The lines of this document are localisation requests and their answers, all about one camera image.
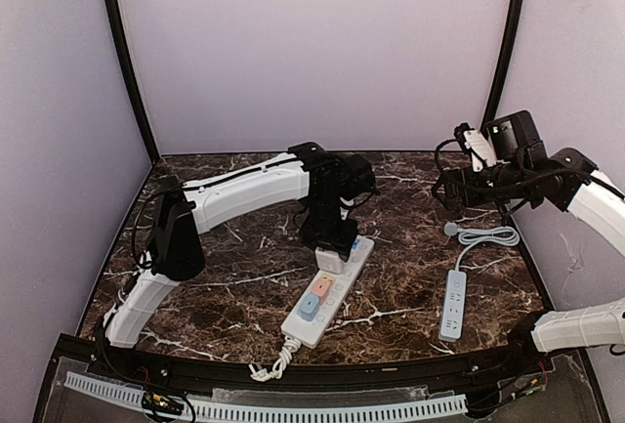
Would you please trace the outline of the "white cube socket adapter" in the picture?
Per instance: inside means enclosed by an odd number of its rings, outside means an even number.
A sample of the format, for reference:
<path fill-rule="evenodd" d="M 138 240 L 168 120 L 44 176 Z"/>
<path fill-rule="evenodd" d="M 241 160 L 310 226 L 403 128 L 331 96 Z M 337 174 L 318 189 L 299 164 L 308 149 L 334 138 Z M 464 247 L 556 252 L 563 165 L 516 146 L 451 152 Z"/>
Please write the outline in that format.
<path fill-rule="evenodd" d="M 335 275 L 340 275 L 343 272 L 344 261 L 336 251 L 317 247 L 314 254 L 317 266 L 321 271 Z"/>

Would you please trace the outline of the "pink plug adapter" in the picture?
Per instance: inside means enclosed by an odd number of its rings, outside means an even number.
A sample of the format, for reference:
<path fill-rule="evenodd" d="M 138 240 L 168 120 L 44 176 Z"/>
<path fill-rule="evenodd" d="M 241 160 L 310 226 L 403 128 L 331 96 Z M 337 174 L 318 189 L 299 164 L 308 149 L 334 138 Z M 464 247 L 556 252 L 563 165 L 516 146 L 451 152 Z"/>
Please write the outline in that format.
<path fill-rule="evenodd" d="M 333 286 L 334 281 L 328 277 L 320 278 L 312 287 L 312 294 L 319 298 L 320 303 L 323 303 Z"/>

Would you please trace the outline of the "light blue plug adapter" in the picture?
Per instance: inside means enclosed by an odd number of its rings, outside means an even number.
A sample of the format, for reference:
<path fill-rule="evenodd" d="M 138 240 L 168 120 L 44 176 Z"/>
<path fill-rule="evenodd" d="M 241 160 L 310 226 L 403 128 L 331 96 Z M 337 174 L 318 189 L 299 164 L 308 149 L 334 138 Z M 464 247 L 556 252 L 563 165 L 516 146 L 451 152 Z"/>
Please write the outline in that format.
<path fill-rule="evenodd" d="M 320 297 L 313 293 L 309 293 L 300 302 L 297 314 L 301 319 L 311 322 L 318 314 L 320 305 Z"/>

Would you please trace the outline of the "white multicolour power strip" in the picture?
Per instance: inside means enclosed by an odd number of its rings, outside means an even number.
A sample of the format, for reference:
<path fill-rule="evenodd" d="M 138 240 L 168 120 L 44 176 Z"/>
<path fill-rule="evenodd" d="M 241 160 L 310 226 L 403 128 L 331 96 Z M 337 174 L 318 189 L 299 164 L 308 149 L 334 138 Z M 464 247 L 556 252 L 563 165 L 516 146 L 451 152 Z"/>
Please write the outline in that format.
<path fill-rule="evenodd" d="M 284 345 L 293 351 L 299 350 L 302 346 L 314 349 L 321 340 L 328 326 L 343 305 L 346 297 L 350 293 L 355 281 L 358 279 L 365 263 L 374 248 L 374 241 L 364 236 L 358 235 L 353 244 L 351 255 L 344 261 L 344 270 L 340 275 L 326 273 L 317 267 L 317 273 L 306 287 L 297 303 L 281 324 L 281 332 L 285 337 Z M 308 322 L 301 319 L 297 310 L 302 299 L 312 293 L 314 284 L 322 277 L 331 278 L 334 283 L 327 299 L 321 303 L 318 314 L 313 321 Z"/>

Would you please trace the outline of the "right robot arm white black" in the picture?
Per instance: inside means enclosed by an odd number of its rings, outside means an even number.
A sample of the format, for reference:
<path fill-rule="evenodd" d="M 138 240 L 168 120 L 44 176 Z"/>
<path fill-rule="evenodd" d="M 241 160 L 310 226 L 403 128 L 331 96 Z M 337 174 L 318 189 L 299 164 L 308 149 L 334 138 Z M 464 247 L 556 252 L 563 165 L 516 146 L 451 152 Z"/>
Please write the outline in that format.
<path fill-rule="evenodd" d="M 546 154 L 541 144 L 486 154 L 469 152 L 472 163 L 446 169 L 434 156 L 439 178 L 432 195 L 446 209 L 484 203 L 537 206 L 548 200 L 598 233 L 618 253 L 624 251 L 624 194 L 596 163 L 574 148 Z M 530 313 L 508 334 L 520 353 L 621 345 L 624 342 L 624 301 L 569 311 Z"/>

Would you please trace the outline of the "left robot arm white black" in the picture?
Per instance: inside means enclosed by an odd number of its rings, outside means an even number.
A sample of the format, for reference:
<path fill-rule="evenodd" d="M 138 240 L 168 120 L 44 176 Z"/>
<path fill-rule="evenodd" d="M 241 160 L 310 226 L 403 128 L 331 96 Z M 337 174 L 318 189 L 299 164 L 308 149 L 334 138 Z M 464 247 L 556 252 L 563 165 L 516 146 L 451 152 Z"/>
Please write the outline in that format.
<path fill-rule="evenodd" d="M 180 283 L 205 267 L 200 235 L 233 218 L 281 203 L 299 201 L 306 213 L 301 242 L 336 262 L 351 255 L 357 223 L 353 201 L 374 188 L 367 161 L 304 143 L 261 163 L 189 182 L 167 178 L 148 201 L 155 216 L 144 250 L 131 250 L 135 272 L 104 315 L 107 342 L 131 349 L 160 303 Z"/>

